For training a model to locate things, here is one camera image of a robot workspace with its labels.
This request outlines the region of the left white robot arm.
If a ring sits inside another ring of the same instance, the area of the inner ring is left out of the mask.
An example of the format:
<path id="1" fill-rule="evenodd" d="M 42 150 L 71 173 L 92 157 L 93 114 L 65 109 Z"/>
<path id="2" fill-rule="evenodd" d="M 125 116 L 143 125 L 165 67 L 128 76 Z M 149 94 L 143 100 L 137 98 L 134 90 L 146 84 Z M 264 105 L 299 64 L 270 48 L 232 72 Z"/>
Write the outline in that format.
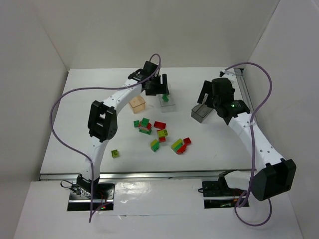
<path id="1" fill-rule="evenodd" d="M 107 144 L 117 133 L 117 117 L 120 111 L 142 92 L 151 96 L 168 92 L 167 77 L 160 79 L 160 63 L 146 61 L 144 66 L 131 73 L 111 96 L 91 104 L 88 119 L 91 145 L 76 180 L 76 184 L 89 194 L 94 195 L 98 188 L 101 162 Z"/>

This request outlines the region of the yellow green red lego stack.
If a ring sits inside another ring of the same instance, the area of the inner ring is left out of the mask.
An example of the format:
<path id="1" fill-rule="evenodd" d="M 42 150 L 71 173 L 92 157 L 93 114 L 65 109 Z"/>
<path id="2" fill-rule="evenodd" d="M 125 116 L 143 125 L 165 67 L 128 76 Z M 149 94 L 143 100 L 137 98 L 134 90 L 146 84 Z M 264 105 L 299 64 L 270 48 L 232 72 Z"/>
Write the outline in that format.
<path id="1" fill-rule="evenodd" d="M 183 154 L 186 151 L 187 145 L 182 139 L 178 139 L 171 145 L 171 149 L 178 155 Z"/>

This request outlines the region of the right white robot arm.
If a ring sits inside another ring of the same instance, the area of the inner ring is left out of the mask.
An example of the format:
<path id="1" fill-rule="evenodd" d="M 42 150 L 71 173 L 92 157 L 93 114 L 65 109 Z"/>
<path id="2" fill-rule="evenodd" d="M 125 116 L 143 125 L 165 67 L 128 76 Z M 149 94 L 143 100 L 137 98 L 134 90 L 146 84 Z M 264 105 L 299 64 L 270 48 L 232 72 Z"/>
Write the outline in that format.
<path id="1" fill-rule="evenodd" d="M 234 99 L 235 89 L 228 78 L 204 81 L 197 102 L 216 110 L 225 123 L 238 135 L 248 153 L 254 157 L 254 172 L 226 171 L 220 174 L 223 187 L 251 192 L 264 201 L 291 189 L 296 172 L 293 160 L 279 154 L 253 120 L 242 100 Z"/>

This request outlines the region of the dark green lego cube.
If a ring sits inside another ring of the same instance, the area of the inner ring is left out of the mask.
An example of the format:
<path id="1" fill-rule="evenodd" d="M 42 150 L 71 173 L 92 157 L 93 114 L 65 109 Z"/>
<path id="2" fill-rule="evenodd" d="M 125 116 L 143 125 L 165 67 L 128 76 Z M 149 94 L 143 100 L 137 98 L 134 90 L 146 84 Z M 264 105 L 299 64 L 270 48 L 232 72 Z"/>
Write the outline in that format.
<path id="1" fill-rule="evenodd" d="M 166 94 L 162 95 L 162 99 L 163 99 L 164 102 L 168 102 L 169 101 L 169 97 Z"/>

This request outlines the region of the lime green lego cube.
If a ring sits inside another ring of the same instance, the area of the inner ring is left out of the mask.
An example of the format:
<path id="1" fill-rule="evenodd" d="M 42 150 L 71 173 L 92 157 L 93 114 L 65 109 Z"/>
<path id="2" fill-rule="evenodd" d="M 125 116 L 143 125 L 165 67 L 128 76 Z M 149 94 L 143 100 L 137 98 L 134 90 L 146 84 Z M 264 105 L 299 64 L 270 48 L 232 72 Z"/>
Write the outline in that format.
<path id="1" fill-rule="evenodd" d="M 119 157 L 119 151 L 117 149 L 111 151 L 111 155 L 113 158 Z"/>

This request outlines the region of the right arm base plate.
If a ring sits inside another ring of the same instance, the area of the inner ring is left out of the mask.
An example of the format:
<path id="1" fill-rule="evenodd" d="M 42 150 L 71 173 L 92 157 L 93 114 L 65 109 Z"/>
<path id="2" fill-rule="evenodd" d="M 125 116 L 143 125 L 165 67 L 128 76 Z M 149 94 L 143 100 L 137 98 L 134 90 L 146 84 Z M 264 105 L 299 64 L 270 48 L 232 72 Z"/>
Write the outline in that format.
<path id="1" fill-rule="evenodd" d="M 243 190 L 227 186 L 225 176 L 231 172 L 234 170 L 220 173 L 217 180 L 202 181 L 202 187 L 197 191 L 203 195 L 205 209 L 234 208 Z"/>

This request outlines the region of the red lego brick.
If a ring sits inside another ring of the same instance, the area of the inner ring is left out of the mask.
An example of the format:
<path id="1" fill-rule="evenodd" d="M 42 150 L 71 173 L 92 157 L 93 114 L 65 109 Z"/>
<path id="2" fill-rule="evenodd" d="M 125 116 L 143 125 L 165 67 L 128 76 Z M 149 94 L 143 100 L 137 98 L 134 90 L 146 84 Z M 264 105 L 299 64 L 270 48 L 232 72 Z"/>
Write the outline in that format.
<path id="1" fill-rule="evenodd" d="M 154 122 L 154 127 L 157 129 L 165 129 L 166 128 L 166 123 L 160 122 L 160 121 L 155 121 Z"/>
<path id="2" fill-rule="evenodd" d="M 184 143 L 185 145 L 190 145 L 190 144 L 192 144 L 191 139 L 190 139 L 189 137 L 184 138 L 184 139 L 183 139 L 183 143 Z"/>

